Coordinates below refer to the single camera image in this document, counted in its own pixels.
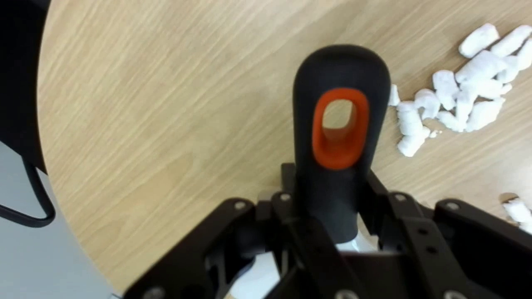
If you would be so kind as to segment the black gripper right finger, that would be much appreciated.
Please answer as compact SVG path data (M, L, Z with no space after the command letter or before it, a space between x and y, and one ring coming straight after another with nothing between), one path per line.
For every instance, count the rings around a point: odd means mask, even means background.
M380 179L369 171L362 184L359 214L369 232L403 231L402 216L410 196L389 191Z

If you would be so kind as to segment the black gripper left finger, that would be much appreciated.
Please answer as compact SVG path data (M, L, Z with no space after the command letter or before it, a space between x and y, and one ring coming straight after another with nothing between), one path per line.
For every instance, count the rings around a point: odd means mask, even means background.
M280 189L270 196L272 216L279 222L294 222L307 217L302 203L297 199L295 166L280 164Z

